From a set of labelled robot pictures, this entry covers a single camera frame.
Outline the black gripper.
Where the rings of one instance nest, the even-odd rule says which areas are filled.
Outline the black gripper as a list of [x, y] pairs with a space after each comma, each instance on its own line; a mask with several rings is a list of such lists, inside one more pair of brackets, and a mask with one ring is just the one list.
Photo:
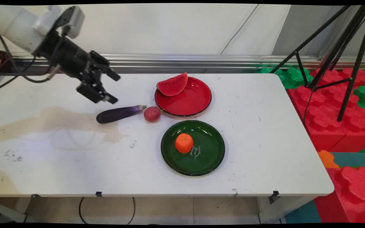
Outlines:
[[101, 82], [101, 74], [91, 74], [84, 77], [90, 71], [101, 71], [114, 81], [119, 81], [121, 76], [110, 66], [110, 61], [91, 50], [87, 53], [68, 38], [63, 38], [58, 31], [49, 32], [34, 54], [52, 61], [52, 66], [59, 65], [61, 71], [71, 78], [81, 81], [76, 91], [97, 104], [109, 102], [115, 104], [118, 99], [107, 92]]

